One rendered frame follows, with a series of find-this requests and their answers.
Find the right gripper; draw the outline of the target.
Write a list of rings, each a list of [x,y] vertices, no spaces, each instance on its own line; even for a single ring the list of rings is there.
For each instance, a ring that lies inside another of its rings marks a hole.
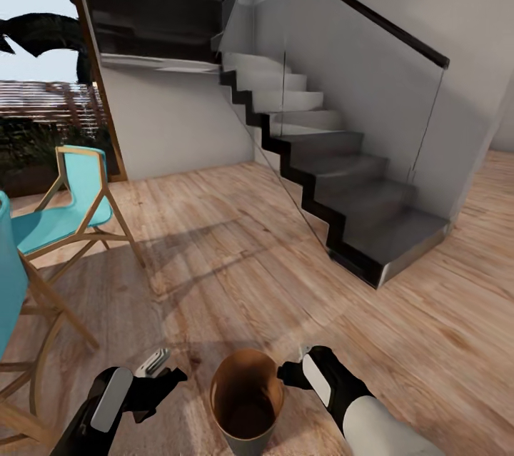
[[[304,385],[301,380],[301,363],[288,362],[282,364],[278,368],[277,377],[283,380],[284,385],[291,385],[292,387],[299,387],[302,390],[311,390],[311,387]]]

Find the trash can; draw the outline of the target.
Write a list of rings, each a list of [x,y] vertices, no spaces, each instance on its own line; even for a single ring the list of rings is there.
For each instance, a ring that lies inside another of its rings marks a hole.
[[[261,456],[281,416],[285,385],[264,352],[231,353],[211,381],[211,412],[236,456]]]

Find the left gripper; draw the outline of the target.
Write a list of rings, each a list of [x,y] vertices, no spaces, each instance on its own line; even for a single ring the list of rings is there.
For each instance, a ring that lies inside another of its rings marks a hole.
[[[183,371],[177,367],[173,371],[164,368],[155,378],[145,378],[148,382],[148,395],[141,407],[133,411],[135,422],[140,424],[156,414],[156,407],[172,392],[179,381],[185,379]]]

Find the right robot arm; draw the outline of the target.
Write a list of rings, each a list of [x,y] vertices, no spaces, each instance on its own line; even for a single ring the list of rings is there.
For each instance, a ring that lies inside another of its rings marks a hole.
[[[329,347],[299,344],[298,363],[278,368],[284,385],[314,390],[354,456],[446,456],[403,423]]]

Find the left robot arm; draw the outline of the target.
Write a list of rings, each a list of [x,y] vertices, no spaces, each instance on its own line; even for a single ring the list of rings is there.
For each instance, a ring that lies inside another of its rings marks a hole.
[[[99,375],[90,396],[74,416],[51,456],[108,456],[122,413],[133,411],[142,423],[156,414],[156,407],[186,376],[180,368],[153,373],[170,357],[170,350],[158,349],[136,371],[114,366]]]

